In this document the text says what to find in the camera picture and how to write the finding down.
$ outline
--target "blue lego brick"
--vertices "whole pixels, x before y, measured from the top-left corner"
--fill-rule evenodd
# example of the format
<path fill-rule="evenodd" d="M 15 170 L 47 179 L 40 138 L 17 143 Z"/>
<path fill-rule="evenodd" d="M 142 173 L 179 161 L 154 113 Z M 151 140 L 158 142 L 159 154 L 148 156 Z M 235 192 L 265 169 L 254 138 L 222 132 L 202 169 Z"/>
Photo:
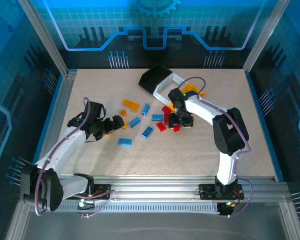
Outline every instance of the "blue lego brick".
<path fill-rule="evenodd" d="M 162 114 L 152 114 L 152 121 L 163 121 Z"/>
<path fill-rule="evenodd" d="M 132 139 L 129 139 L 129 138 L 120 138 L 119 139 L 119 145 L 121 146 L 126 146 L 126 147 L 129 147 L 129 146 L 132 146 Z"/>
<path fill-rule="evenodd" d="M 129 122 L 129 125 L 131 128 L 133 128 L 135 125 L 137 125 L 138 123 L 140 123 L 141 120 L 139 117 L 136 117 L 135 119 L 133 119 L 131 122 Z"/>
<path fill-rule="evenodd" d="M 145 139 L 147 139 L 152 132 L 153 132 L 153 128 L 151 126 L 148 126 L 146 128 L 146 130 L 142 133 L 142 137 L 144 137 Z"/>
<path fill-rule="evenodd" d="M 143 108 L 142 115 L 146 116 L 149 112 L 149 109 L 150 109 L 150 104 L 146 103 L 144 108 Z"/>

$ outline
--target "work surface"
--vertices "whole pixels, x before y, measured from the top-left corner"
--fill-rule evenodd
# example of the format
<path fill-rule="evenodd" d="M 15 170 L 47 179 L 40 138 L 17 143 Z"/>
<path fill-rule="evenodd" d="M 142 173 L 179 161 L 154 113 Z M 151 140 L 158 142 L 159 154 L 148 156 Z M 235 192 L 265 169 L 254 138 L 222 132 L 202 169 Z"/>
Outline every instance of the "work surface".
<path fill-rule="evenodd" d="M 134 128 L 119 129 L 99 141 L 90 136 L 84 146 L 76 151 L 63 170 L 64 174 L 86 173 L 98 175 L 216 175 L 219 166 L 219 151 L 214 144 L 213 128 L 194 115 L 194 127 L 160 133 L 157 121 L 151 114 L 162 114 L 163 104 L 138 85 L 145 69 L 79 69 L 74 81 L 60 136 L 67 122 L 84 110 L 82 99 L 104 104 L 107 115 L 119 115 L 126 109 L 123 119 L 141 118 Z M 201 76 L 206 82 L 205 99 L 222 107 L 236 107 L 241 111 L 250 135 L 251 153 L 242 155 L 237 174 L 242 176 L 274 176 L 274 168 L 263 136 L 245 74 L 241 69 L 172 69 L 186 79 Z M 191 81 L 197 87 L 199 80 Z M 122 104 L 124 99 L 140 104 L 133 113 Z M 147 116 L 142 109 L 150 104 Z M 148 127 L 154 128 L 148 139 L 141 134 Z M 132 147 L 118 145 L 119 138 L 132 139 Z"/>

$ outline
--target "wire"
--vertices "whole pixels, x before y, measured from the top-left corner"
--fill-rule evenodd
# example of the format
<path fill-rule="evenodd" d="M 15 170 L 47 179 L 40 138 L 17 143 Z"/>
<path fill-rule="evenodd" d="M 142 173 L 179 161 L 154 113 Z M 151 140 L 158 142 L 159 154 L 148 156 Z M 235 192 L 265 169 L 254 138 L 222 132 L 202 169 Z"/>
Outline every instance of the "wire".
<path fill-rule="evenodd" d="M 205 81 L 205 79 L 204 78 L 202 78 L 202 77 L 200 77 L 200 76 L 192 76 L 192 77 L 190 77 L 190 78 L 187 78 L 187 79 L 185 79 L 183 82 L 181 82 L 180 83 L 180 85 L 179 85 L 179 88 L 184 84 L 184 83 L 186 83 L 188 80 L 191 80 L 191 79 L 200 79 L 200 80 L 202 80 L 203 82 L 204 82 L 204 85 L 203 85 L 203 87 L 201 88 L 201 90 L 200 91 L 203 91 L 203 89 L 205 88 L 205 86 L 206 86 L 206 81 Z"/>
<path fill-rule="evenodd" d="M 241 194 L 238 193 L 235 189 L 233 190 L 233 192 L 235 193 L 235 195 L 238 197 L 238 204 L 240 203 L 240 197 L 241 197 Z"/>
<path fill-rule="evenodd" d="M 78 197 L 78 198 L 82 198 L 82 199 L 96 199 L 96 198 L 99 198 L 99 197 L 101 197 L 101 196 L 104 196 L 104 195 L 107 195 L 107 194 L 109 194 L 109 193 L 112 193 L 111 194 L 111 196 L 109 197 L 109 199 L 105 202 L 105 204 L 102 206 L 102 207 L 100 207 L 100 209 L 98 210 L 98 211 L 96 211 L 96 212 L 94 212 L 94 213 L 92 213 L 92 214 L 87 214 L 87 215 L 81 215 L 81 218 L 86 218 L 86 219 L 88 219 L 89 217 L 93 217 L 94 215 L 97 215 L 99 212 L 101 212 L 104 208 L 105 208 L 105 206 L 107 206 L 108 205 L 108 203 L 111 201 L 111 199 L 113 198 L 113 196 L 114 196 L 114 194 L 115 194 L 115 190 L 110 190 L 110 191 L 106 191 L 106 192 L 104 192 L 104 193 L 102 193 L 102 194 L 98 194 L 98 195 L 96 195 L 96 196 L 90 196 L 90 197 L 88 197 L 88 196 L 84 196 L 84 197 L 82 197 L 82 196 L 80 196 L 80 195 L 74 195 L 74 197 Z"/>
<path fill-rule="evenodd" d="M 194 191 L 195 195 L 200 195 L 201 193 L 214 194 L 214 193 L 216 193 L 216 191 L 208 192 L 208 191 L 204 191 L 203 189 L 199 189 L 199 188 Z"/>
<path fill-rule="evenodd" d="M 90 115 L 90 109 L 91 109 L 91 103 L 90 100 L 86 97 L 83 99 L 83 104 L 85 104 L 84 100 L 87 101 L 88 104 L 88 110 L 87 110 L 87 115 L 85 116 L 84 120 L 82 121 L 82 123 L 76 128 L 74 129 L 72 132 L 70 132 L 68 135 L 66 135 L 61 141 L 59 141 L 59 143 L 52 149 L 51 153 L 49 154 L 49 156 L 47 157 L 47 159 L 45 160 L 41 171 L 39 173 L 38 179 L 36 180 L 36 184 L 35 184 L 35 191 L 34 191 L 34 210 L 35 210 L 35 214 L 37 214 L 38 216 L 42 215 L 45 210 L 43 210 L 42 212 L 39 211 L 39 187 L 40 187 L 40 182 L 42 179 L 42 175 L 43 172 L 46 168 L 46 166 L 50 163 L 50 160 L 52 158 L 52 156 L 54 155 L 54 153 L 57 151 L 57 149 L 64 143 L 64 141 L 66 141 L 67 139 L 69 139 L 70 136 L 72 136 L 75 132 L 77 132 L 79 129 L 81 129 L 81 127 L 85 124 L 86 120 L 88 119 L 89 115 Z"/>
<path fill-rule="evenodd" d="M 240 215 L 242 212 L 244 212 L 244 210 L 248 207 L 248 205 L 250 204 L 250 202 L 252 200 L 252 197 L 253 197 L 253 185 L 251 184 L 251 182 L 247 179 L 244 179 L 244 178 L 240 178 L 240 177 L 236 177 L 236 178 L 239 179 L 239 180 L 248 182 L 248 184 L 251 187 L 251 195 L 249 196 L 248 202 L 245 204 L 245 206 L 241 210 L 239 210 L 237 213 L 231 215 L 229 217 L 230 219 L 233 218 L 233 217 L 236 217 L 236 216 Z"/>
<path fill-rule="evenodd" d="M 205 104 L 205 105 L 207 105 L 207 106 L 209 106 L 209 107 L 215 109 L 216 111 L 219 111 L 219 112 L 223 113 L 223 114 L 231 121 L 231 123 L 232 123 L 233 126 L 235 127 L 236 131 L 239 133 L 240 137 L 242 138 L 242 140 L 243 140 L 245 146 L 247 147 L 247 150 L 246 150 L 246 151 L 245 151 L 245 150 L 241 150 L 241 151 L 239 151 L 239 152 L 237 153 L 237 155 L 236 155 L 237 160 L 238 160 L 238 158 L 239 158 L 240 155 L 245 154 L 245 153 L 246 153 L 246 154 L 250 153 L 250 152 L 251 152 L 251 146 L 249 145 L 247 139 L 245 138 L 244 134 L 242 133 L 241 129 L 240 129 L 239 126 L 236 124 L 236 122 L 234 121 L 234 119 L 233 119 L 227 112 L 225 112 L 224 110 L 222 110 L 222 109 L 218 108 L 217 106 L 215 106 L 215 105 L 213 105 L 213 104 L 211 104 L 211 103 L 205 101 L 203 98 L 202 98 L 202 99 L 200 98 L 200 93 L 203 91 L 203 89 L 204 89 L 205 86 L 206 86 L 206 81 L 205 81 L 203 78 L 201 78 L 201 77 L 199 77 L 199 76 L 198 76 L 198 77 L 197 77 L 197 76 L 194 76 L 194 77 L 190 77 L 190 78 L 188 78 L 188 79 L 185 79 L 185 80 L 179 85 L 179 88 L 180 88 L 180 86 L 181 86 L 182 84 L 184 84 L 184 83 L 187 82 L 188 80 L 191 80 L 191 79 L 197 79 L 197 78 L 198 78 L 198 79 L 201 79 L 201 80 L 203 81 L 203 83 L 204 83 L 204 84 L 203 84 L 203 87 L 202 87 L 202 88 L 199 90 L 199 92 L 197 93 L 197 98 L 198 98 L 198 100 L 199 100 L 201 103 L 203 103 L 203 104 Z M 234 167 L 233 167 L 233 175 L 234 175 L 234 177 L 237 178 L 237 179 L 239 179 L 239 180 L 243 180 L 243 181 L 246 181 L 246 182 L 249 183 L 249 185 L 251 186 L 251 195 L 250 195 L 249 200 L 248 200 L 248 202 L 246 203 L 246 205 L 245 205 L 239 212 L 237 212 L 237 213 L 234 214 L 234 215 L 231 215 L 230 218 L 233 218 L 233 217 L 235 217 L 235 216 L 241 214 L 241 213 L 247 208 L 247 206 L 250 204 L 250 202 L 251 202 L 251 200 L 252 200 L 252 197 L 253 197 L 253 186 L 252 186 L 251 182 L 250 182 L 249 180 L 247 180 L 247 179 L 240 178 L 240 177 L 236 176 L 236 174 L 235 174 L 235 172 L 236 172 L 236 166 L 237 166 L 237 162 L 235 161 L 235 165 L 234 165 Z"/>
<path fill-rule="evenodd" d="M 209 107 L 215 109 L 216 111 L 219 111 L 219 112 L 223 113 L 223 114 L 231 121 L 231 123 L 232 123 L 233 126 L 235 127 L 236 131 L 239 133 L 240 137 L 242 138 L 244 144 L 245 144 L 246 147 L 247 147 L 247 150 L 246 150 L 246 151 L 243 151 L 243 150 L 242 150 L 242 151 L 238 152 L 238 153 L 237 153 L 237 158 L 238 158 L 241 154 L 245 154 L 245 153 L 247 154 L 247 153 L 251 152 L 251 147 L 250 147 L 248 141 L 246 140 L 244 134 L 242 133 L 241 129 L 240 129 L 239 126 L 236 124 L 236 122 L 234 121 L 234 119 L 233 119 L 226 111 L 224 111 L 224 110 L 218 108 L 217 106 L 215 106 L 215 105 L 213 105 L 213 104 L 211 104 L 211 103 L 205 101 L 204 99 L 200 98 L 200 93 L 201 93 L 201 92 L 204 90 L 204 88 L 206 87 L 206 81 L 205 81 L 204 78 L 202 78 L 202 77 L 200 77 L 200 76 L 198 76 L 198 77 L 197 77 L 197 76 L 194 76 L 194 77 L 192 76 L 192 77 L 190 77 L 190 78 L 185 79 L 183 82 L 181 82 L 181 84 L 179 85 L 179 88 L 181 87 L 181 85 L 183 85 L 185 82 L 187 82 L 188 80 L 191 80 L 191 79 L 201 79 L 201 80 L 203 81 L 203 83 L 204 83 L 204 84 L 203 84 L 203 87 L 202 87 L 202 88 L 199 90 L 199 92 L 197 93 L 197 98 L 198 98 L 198 100 L 199 100 L 201 103 L 203 103 L 203 104 L 205 104 L 205 105 L 207 105 L 207 106 L 209 106 Z M 233 173 L 235 173 L 235 172 L 236 172 L 236 164 L 235 164 L 234 169 L 233 169 Z"/>

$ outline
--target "enclosure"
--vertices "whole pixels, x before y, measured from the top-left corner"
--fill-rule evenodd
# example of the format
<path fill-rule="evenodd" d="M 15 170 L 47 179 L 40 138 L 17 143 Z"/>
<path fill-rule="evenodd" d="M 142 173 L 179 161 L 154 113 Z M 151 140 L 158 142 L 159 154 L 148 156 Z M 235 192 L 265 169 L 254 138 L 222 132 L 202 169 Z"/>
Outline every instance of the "enclosure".
<path fill-rule="evenodd" d="M 138 84 L 156 64 L 204 78 L 204 99 L 241 111 L 252 150 L 237 173 L 254 195 L 240 216 L 193 213 L 205 204 L 195 189 L 213 183 L 220 154 L 197 115 L 194 127 L 156 129 L 151 115 L 164 105 Z M 126 109 L 125 121 L 141 118 L 89 138 L 62 170 L 111 184 L 115 200 L 91 219 L 72 201 L 36 216 L 19 201 L 20 171 L 63 136 L 84 97 L 104 104 L 107 117 Z M 237 209 L 253 192 L 241 184 Z M 300 239 L 300 0 L 0 0 L 0 239 L 96 236 Z"/>

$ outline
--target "lego brick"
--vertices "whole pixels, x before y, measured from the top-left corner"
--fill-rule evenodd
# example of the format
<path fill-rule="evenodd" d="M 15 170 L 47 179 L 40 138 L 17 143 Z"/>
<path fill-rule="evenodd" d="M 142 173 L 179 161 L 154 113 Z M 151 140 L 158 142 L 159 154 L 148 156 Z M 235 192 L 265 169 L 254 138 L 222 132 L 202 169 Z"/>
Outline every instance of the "lego brick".
<path fill-rule="evenodd" d="M 168 106 L 162 107 L 162 111 L 163 111 L 164 113 L 166 113 L 166 114 L 169 114 L 169 113 L 172 112 L 171 109 L 170 109 Z"/>
<path fill-rule="evenodd" d="M 124 126 L 122 127 L 123 129 L 126 129 L 128 127 L 128 122 L 127 121 L 124 121 Z"/>
<path fill-rule="evenodd" d="M 130 108 L 132 110 L 132 112 L 137 112 L 139 107 L 140 107 L 140 104 L 137 104 L 136 102 L 132 102 L 130 100 L 123 100 L 123 105 Z"/>
<path fill-rule="evenodd" d="M 120 138 L 119 139 L 119 145 L 121 146 L 126 146 L 126 147 L 129 147 L 129 146 L 132 146 L 132 139 L 129 139 L 129 138 Z"/>
<path fill-rule="evenodd" d="M 152 114 L 152 121 L 163 121 L 162 114 Z"/>
<path fill-rule="evenodd" d="M 169 108 L 175 111 L 175 108 L 173 107 L 173 103 L 170 103 Z"/>
<path fill-rule="evenodd" d="M 127 116 L 126 110 L 125 110 L 125 109 L 122 109 L 122 110 L 120 111 L 120 115 L 121 115 L 122 117 Z"/>
<path fill-rule="evenodd" d="M 185 94 L 185 93 L 187 93 L 187 92 L 189 92 L 189 91 L 194 91 L 194 92 L 196 92 L 196 93 L 198 93 L 199 92 L 199 88 L 197 88 L 196 86 L 194 86 L 193 84 L 187 84 L 184 88 L 182 88 L 182 90 L 181 90 L 181 92 L 183 93 L 183 94 Z M 206 95 L 206 93 L 205 92 L 201 92 L 200 93 L 200 96 L 201 97 L 205 97 L 205 95 Z"/>
<path fill-rule="evenodd" d="M 153 130 L 154 129 L 151 126 L 148 126 L 146 128 L 146 130 L 142 133 L 142 137 L 144 137 L 145 139 L 147 139 L 150 136 L 150 134 L 153 132 Z"/>
<path fill-rule="evenodd" d="M 139 117 L 136 117 L 131 122 L 129 122 L 129 125 L 130 125 L 131 128 L 133 128 L 134 126 L 136 126 L 140 122 L 141 122 L 141 119 Z"/>
<path fill-rule="evenodd" d="M 142 115 L 147 116 L 149 110 L 150 110 L 150 104 L 146 103 L 143 110 L 142 110 Z"/>
<path fill-rule="evenodd" d="M 131 111 L 136 113 L 138 111 L 139 107 L 140 107 L 140 105 L 135 103 L 135 104 L 133 104 L 133 106 L 131 108 Z"/>
<path fill-rule="evenodd" d="M 169 116 L 170 116 L 169 113 L 164 114 L 164 125 L 169 124 Z"/>
<path fill-rule="evenodd" d="M 130 100 L 123 100 L 123 105 L 128 107 L 128 108 L 131 108 L 133 106 L 134 102 L 130 101 Z"/>
<path fill-rule="evenodd" d="M 180 126 L 176 124 L 173 128 L 173 132 L 177 132 L 179 130 L 180 130 Z"/>
<path fill-rule="evenodd" d="M 166 127 L 164 126 L 164 124 L 162 122 L 159 122 L 158 124 L 156 124 L 158 130 L 161 132 L 164 132 L 166 130 Z"/>

